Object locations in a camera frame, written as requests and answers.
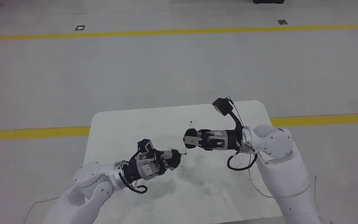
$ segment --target floor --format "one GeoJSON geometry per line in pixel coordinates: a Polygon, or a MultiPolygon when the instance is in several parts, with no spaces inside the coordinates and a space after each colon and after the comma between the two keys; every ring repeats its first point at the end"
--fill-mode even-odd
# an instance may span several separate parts
{"type": "MultiPolygon", "coordinates": [[[[77,25],[84,33],[277,27],[282,19],[288,26],[354,25],[353,0],[0,3],[1,130],[88,126],[100,111],[206,104],[227,95],[263,102],[272,118],[358,113],[358,29],[31,38],[71,34],[77,25]]],[[[322,216],[355,223],[358,124],[290,130],[318,175],[322,216]]],[[[23,223],[33,203],[71,186],[86,143],[86,136],[0,140],[0,223],[23,223]]],[[[53,203],[37,204],[26,223],[39,223],[53,203]]]]}

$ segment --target white table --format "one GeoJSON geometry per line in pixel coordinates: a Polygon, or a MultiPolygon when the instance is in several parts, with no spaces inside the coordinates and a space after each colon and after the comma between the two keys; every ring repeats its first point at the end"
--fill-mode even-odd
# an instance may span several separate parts
{"type": "MultiPolygon", "coordinates": [[[[271,125],[264,105],[258,101],[235,103],[245,125],[271,125]]],[[[185,152],[182,137],[192,121],[196,129],[233,129],[230,116],[220,115],[211,104],[101,112],[93,117],[84,164],[128,160],[137,141],[152,140],[154,148],[185,152]]],[[[280,216],[274,199],[259,195],[245,171],[226,167],[232,151],[188,150],[174,171],[140,181],[148,192],[128,189],[115,193],[103,206],[95,223],[191,224],[220,223],[280,216]]],[[[245,166],[248,156],[239,154],[232,164],[245,166]]],[[[266,194],[256,165],[254,183],[266,194]]]]}

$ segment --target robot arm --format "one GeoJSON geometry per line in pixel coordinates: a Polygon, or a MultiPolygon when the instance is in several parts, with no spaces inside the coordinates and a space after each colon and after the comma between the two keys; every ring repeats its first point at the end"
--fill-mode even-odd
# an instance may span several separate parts
{"type": "Polygon", "coordinates": [[[269,125],[255,128],[243,126],[232,113],[230,102],[233,104],[230,98],[219,98],[213,105],[222,115],[229,114],[234,118],[235,130],[190,128],[183,138],[185,146],[198,146],[206,151],[235,150],[236,155],[253,154],[253,161],[244,168],[231,167],[233,156],[230,156],[228,168],[242,171],[256,163],[266,188],[278,203],[287,224],[319,224],[318,212],[309,189],[308,171],[291,133],[285,128],[273,128],[269,125]]]}
{"type": "Polygon", "coordinates": [[[114,192],[129,188],[144,194],[148,188],[144,185],[136,188],[132,185],[134,181],[163,175],[166,170],[178,167],[180,161],[181,154],[177,150],[159,151],[153,148],[150,140],[144,139],[138,142],[138,151],[129,161],[106,165],[91,162],[77,171],[73,178],[75,186],[60,196],[43,224],[93,223],[114,192]]]}

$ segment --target yellow stripe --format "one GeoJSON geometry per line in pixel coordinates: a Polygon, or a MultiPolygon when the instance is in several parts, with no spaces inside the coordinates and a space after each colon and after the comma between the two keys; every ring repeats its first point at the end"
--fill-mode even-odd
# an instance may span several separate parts
{"type": "Polygon", "coordinates": [[[327,124],[358,124],[358,114],[337,114],[322,116],[291,116],[271,118],[274,127],[310,126],[327,124]]]}
{"type": "MultiPolygon", "coordinates": [[[[358,114],[322,116],[291,116],[271,118],[274,127],[311,126],[327,124],[358,124],[358,114]]],[[[22,130],[0,130],[0,140],[29,138],[60,138],[88,136],[90,127],[41,128],[22,130]]]]}
{"type": "Polygon", "coordinates": [[[88,136],[90,127],[0,130],[0,139],[60,138],[88,136]]]}
{"type": "Polygon", "coordinates": [[[229,28],[185,29],[185,30],[142,30],[142,31],[121,31],[121,32],[76,32],[72,34],[5,35],[5,36],[0,36],[0,40],[108,38],[113,36],[219,34],[219,33],[229,33],[229,32],[282,32],[282,31],[356,30],[356,29],[358,29],[358,25],[231,27],[231,28],[229,27],[229,28]]]}

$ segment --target wire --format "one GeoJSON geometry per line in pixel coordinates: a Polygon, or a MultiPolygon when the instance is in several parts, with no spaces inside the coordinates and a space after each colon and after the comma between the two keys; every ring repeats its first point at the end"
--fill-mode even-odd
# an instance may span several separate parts
{"type": "Polygon", "coordinates": [[[232,99],[231,99],[230,97],[228,97],[228,99],[229,99],[229,101],[231,102],[231,104],[234,106],[234,108],[235,108],[235,110],[236,110],[236,113],[237,113],[237,116],[239,117],[239,120],[240,120],[242,126],[244,126],[244,122],[242,122],[241,116],[240,116],[239,111],[238,111],[238,109],[236,108],[234,102],[232,101],[232,99]]]}
{"type": "Polygon", "coordinates": [[[46,199],[46,200],[40,200],[38,202],[35,202],[34,204],[32,204],[32,206],[30,207],[29,211],[27,212],[26,216],[25,216],[25,219],[23,220],[22,224],[25,224],[26,221],[27,221],[27,218],[29,217],[30,215],[30,212],[31,210],[33,209],[33,207],[39,203],[42,203],[42,202],[49,202],[51,200],[55,200],[55,199],[58,199],[59,197],[56,197],[56,198],[50,198],[50,199],[46,199]]]}
{"type": "MultiPolygon", "coordinates": [[[[314,188],[313,188],[313,198],[314,198],[314,205],[315,205],[315,209],[317,210],[317,212],[319,213],[318,211],[318,206],[317,206],[317,200],[315,199],[315,189],[316,189],[316,182],[317,182],[317,175],[314,176],[314,188]]],[[[323,222],[323,224],[326,224],[326,220],[324,220],[324,218],[322,216],[318,216],[318,219],[320,221],[323,222]]]]}
{"type": "Polygon", "coordinates": [[[251,154],[250,154],[250,163],[249,163],[248,166],[246,166],[246,167],[244,167],[244,168],[234,168],[234,167],[230,166],[230,161],[231,161],[232,158],[234,158],[235,155],[237,155],[237,154],[239,154],[239,153],[240,153],[240,152],[236,152],[235,154],[233,154],[232,156],[230,156],[230,157],[228,158],[228,161],[227,161],[227,166],[228,166],[228,168],[231,169],[231,170],[235,170],[235,171],[249,170],[249,169],[252,167],[252,165],[256,162],[256,160],[257,160],[257,154],[255,154],[255,157],[253,158],[252,162],[251,162],[251,154]]]}
{"type": "Polygon", "coordinates": [[[122,180],[123,184],[124,184],[127,188],[129,188],[129,190],[131,190],[132,192],[136,192],[136,193],[138,193],[138,194],[144,194],[145,192],[148,191],[148,188],[147,188],[147,186],[145,186],[145,185],[140,185],[140,186],[137,187],[137,188],[144,188],[144,190],[142,190],[142,191],[133,188],[131,185],[129,185],[129,184],[127,183],[127,181],[125,181],[125,179],[123,178],[123,176],[122,176],[122,174],[121,174],[120,172],[119,172],[118,174],[119,174],[119,177],[120,177],[120,179],[122,180]]]}
{"type": "Polygon", "coordinates": [[[293,194],[293,195],[289,195],[289,196],[283,196],[283,197],[275,197],[275,196],[268,196],[268,195],[265,195],[263,192],[261,192],[253,183],[252,179],[251,179],[251,173],[250,173],[250,169],[248,170],[248,179],[251,183],[251,185],[253,186],[253,188],[255,188],[255,190],[262,196],[266,197],[266,198],[292,198],[292,197],[296,197],[296,196],[299,196],[300,194],[303,194],[305,193],[309,187],[311,186],[311,182],[308,184],[308,186],[302,190],[301,192],[298,192],[296,194],[293,194]]]}

